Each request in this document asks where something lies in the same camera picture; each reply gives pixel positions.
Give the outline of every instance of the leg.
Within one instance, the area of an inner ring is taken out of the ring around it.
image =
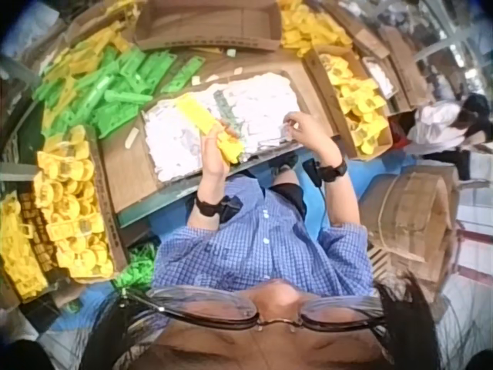
[[[300,185],[296,172],[286,165],[279,169],[279,173],[274,178],[273,186],[281,185],[282,183],[294,183],[296,185]]]

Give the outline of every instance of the yellow plastic piece in hand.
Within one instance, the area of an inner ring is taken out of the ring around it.
[[[204,135],[217,124],[217,119],[190,94],[179,97],[176,108],[193,123]],[[218,135],[217,146],[230,163],[238,163],[238,156],[243,152],[243,144],[229,133],[221,132]]]

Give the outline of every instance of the blue checkered shirt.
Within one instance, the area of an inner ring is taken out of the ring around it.
[[[367,231],[324,228],[312,240],[297,209],[256,179],[233,177],[226,194],[243,202],[218,231],[181,227],[159,248],[153,287],[195,285],[238,291],[280,278],[320,296],[369,295]]]

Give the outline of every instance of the black hair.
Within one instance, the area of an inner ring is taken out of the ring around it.
[[[488,99],[482,94],[475,92],[469,94],[468,98],[462,104],[462,108],[470,112],[475,112],[481,118],[488,118],[491,110]]]
[[[493,123],[488,119],[479,118],[475,123],[469,126],[465,132],[465,137],[473,136],[475,133],[484,132],[486,136],[486,143],[493,141]]]
[[[355,364],[354,368],[441,369],[440,349],[428,303],[411,274],[402,282],[403,294],[386,285],[375,284],[386,318],[384,343],[387,355],[375,362]],[[77,341],[81,356],[79,370],[134,369],[137,366],[145,370],[189,368],[184,365],[189,364],[189,360],[179,351],[151,345],[149,337],[161,332],[166,327],[166,320],[139,302],[113,294],[99,309],[89,336],[81,336]]]

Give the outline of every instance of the person's right hand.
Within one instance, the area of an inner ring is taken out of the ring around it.
[[[289,112],[284,117],[289,133],[298,143],[313,150],[326,166],[339,166],[342,155],[323,124],[302,112]]]

